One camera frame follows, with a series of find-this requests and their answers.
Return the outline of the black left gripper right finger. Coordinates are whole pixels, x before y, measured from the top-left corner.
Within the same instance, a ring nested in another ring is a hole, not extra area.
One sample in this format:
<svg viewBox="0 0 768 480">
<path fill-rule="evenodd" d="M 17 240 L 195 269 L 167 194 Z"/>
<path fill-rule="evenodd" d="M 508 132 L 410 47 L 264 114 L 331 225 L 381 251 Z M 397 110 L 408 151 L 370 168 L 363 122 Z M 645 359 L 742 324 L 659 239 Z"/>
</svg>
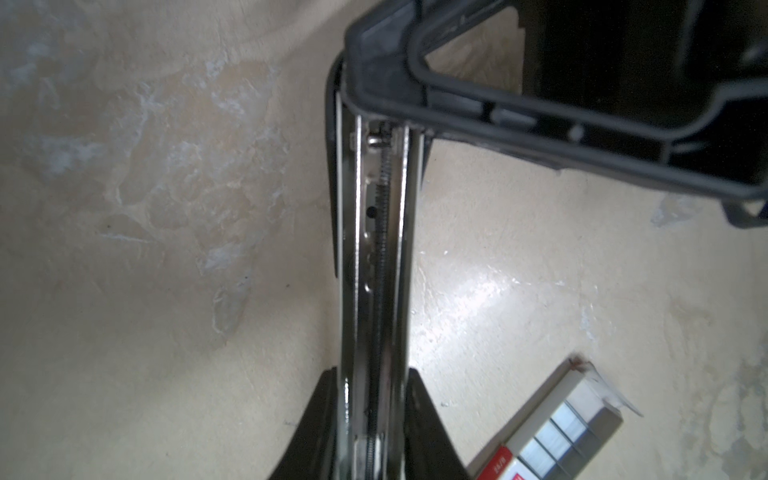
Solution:
<svg viewBox="0 0 768 480">
<path fill-rule="evenodd" d="M 407 480 L 470 478 L 419 372 L 410 368 L 405 396 L 405 460 Z"/>
</svg>

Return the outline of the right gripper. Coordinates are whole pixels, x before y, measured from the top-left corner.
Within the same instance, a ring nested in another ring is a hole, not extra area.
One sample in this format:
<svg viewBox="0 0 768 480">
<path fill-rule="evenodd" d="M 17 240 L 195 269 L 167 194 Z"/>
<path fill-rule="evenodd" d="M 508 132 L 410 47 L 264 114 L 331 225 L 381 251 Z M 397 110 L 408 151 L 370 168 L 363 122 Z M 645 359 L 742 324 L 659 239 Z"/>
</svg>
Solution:
<svg viewBox="0 0 768 480">
<path fill-rule="evenodd" d="M 427 56 L 505 9 L 525 34 L 520 92 Z M 717 199 L 761 228 L 767 199 L 763 1 L 384 1 L 345 33 L 349 106 L 548 168 Z"/>
</svg>

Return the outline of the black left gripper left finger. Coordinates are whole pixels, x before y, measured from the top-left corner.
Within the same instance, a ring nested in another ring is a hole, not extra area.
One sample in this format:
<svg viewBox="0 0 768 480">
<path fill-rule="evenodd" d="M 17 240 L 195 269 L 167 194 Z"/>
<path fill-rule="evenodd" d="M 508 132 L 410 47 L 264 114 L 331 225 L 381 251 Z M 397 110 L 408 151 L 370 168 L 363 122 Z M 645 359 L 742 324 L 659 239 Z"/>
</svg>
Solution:
<svg viewBox="0 0 768 480">
<path fill-rule="evenodd" d="M 329 480 L 336 448 L 337 369 L 322 372 L 296 430 L 270 480 Z"/>
</svg>

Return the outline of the red white staple box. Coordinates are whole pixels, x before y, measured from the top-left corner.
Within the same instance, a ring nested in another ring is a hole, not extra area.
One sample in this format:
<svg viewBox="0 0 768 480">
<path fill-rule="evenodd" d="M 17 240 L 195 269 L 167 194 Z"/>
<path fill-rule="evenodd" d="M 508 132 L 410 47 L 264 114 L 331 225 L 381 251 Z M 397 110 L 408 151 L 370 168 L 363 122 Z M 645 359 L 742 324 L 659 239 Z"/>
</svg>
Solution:
<svg viewBox="0 0 768 480">
<path fill-rule="evenodd" d="M 538 480 L 539 477 L 506 446 L 500 445 L 480 471 L 476 480 Z"/>
</svg>

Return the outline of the black stapler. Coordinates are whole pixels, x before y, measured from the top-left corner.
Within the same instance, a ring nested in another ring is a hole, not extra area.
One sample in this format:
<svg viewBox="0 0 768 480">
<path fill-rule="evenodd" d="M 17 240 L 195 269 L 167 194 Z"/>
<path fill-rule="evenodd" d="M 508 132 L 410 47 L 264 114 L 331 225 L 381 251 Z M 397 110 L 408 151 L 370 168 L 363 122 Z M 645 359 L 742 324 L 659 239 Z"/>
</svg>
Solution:
<svg viewBox="0 0 768 480">
<path fill-rule="evenodd" d="M 349 106 L 338 56 L 325 129 L 339 283 L 336 479 L 405 476 L 415 220 L 431 142 Z"/>
</svg>

